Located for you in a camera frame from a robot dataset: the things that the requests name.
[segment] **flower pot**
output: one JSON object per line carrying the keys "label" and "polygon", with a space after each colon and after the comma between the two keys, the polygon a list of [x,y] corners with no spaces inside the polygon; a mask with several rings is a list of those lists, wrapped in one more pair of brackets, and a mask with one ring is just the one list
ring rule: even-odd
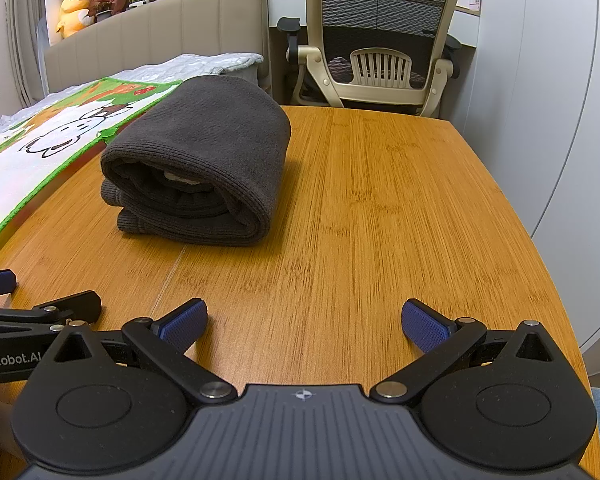
{"label": "flower pot", "polygon": [[106,20],[110,18],[112,15],[112,10],[103,10],[102,12],[96,13],[96,23],[100,23],[102,20]]}
{"label": "flower pot", "polygon": [[146,5],[149,3],[149,0],[141,0],[139,2],[133,2],[132,4],[129,4],[129,9],[135,9],[136,7],[140,7],[142,5]]}

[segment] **folded gray garment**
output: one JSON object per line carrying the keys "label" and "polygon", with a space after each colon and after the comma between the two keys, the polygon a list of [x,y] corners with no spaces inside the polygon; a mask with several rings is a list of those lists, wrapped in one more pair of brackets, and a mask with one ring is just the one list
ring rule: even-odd
{"label": "folded gray garment", "polygon": [[118,134],[100,160],[118,228],[179,242],[251,245],[269,231],[291,127],[243,79],[189,79]]}

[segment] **office chair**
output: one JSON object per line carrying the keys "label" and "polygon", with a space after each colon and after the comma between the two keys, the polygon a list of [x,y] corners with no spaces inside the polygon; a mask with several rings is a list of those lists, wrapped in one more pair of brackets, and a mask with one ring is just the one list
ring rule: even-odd
{"label": "office chair", "polygon": [[292,103],[406,105],[431,116],[454,74],[459,43],[447,32],[457,1],[306,0],[308,45],[298,45],[298,19],[278,22],[299,65]]}

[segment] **cartoon character print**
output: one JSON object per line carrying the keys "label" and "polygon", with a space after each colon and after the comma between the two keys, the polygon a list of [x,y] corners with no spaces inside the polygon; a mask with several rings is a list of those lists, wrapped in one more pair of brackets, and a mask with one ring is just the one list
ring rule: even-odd
{"label": "cartoon character print", "polygon": [[22,146],[18,151],[42,153],[42,158],[55,155],[75,144],[88,131],[100,126],[107,118],[121,114],[132,107],[129,104],[109,105],[85,113],[78,120],[63,124]]}

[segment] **crosshair logo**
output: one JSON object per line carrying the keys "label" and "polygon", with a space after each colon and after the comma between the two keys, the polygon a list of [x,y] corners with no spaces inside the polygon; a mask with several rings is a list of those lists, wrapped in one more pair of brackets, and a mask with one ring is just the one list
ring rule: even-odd
{"label": "crosshair logo", "polygon": [[302,401],[311,399],[311,397],[314,396],[314,394],[312,394],[309,390],[305,390],[305,389],[296,391],[296,393],[294,393],[294,395]]}

